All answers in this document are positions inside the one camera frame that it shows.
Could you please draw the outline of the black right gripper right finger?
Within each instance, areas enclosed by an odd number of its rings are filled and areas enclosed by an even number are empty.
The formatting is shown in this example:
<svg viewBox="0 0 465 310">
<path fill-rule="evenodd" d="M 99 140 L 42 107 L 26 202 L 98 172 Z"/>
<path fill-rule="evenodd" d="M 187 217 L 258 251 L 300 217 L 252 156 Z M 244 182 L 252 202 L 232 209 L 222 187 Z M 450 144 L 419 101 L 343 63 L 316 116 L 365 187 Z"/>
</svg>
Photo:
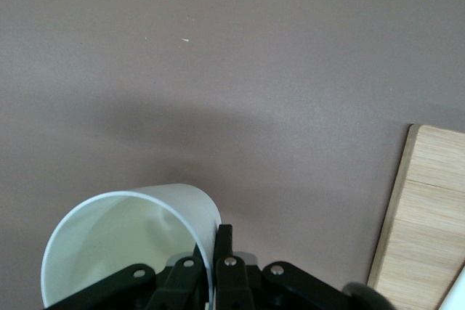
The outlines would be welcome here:
<svg viewBox="0 0 465 310">
<path fill-rule="evenodd" d="M 233 226 L 219 225 L 214 246 L 217 309 L 361 309 L 351 296 L 285 261 L 263 269 L 233 252 Z"/>
</svg>

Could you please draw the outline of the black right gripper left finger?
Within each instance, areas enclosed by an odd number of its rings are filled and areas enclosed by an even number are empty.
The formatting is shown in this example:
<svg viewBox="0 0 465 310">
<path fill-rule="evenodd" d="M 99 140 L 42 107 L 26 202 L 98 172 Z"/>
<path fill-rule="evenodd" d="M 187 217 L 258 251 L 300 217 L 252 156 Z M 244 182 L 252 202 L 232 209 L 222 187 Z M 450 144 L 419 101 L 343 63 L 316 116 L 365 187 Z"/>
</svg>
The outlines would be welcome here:
<svg viewBox="0 0 465 310">
<path fill-rule="evenodd" d="M 204 309 L 209 302 L 208 273 L 201 250 L 170 258 L 159 273 L 132 264 L 56 301 L 44 309 Z"/>
</svg>

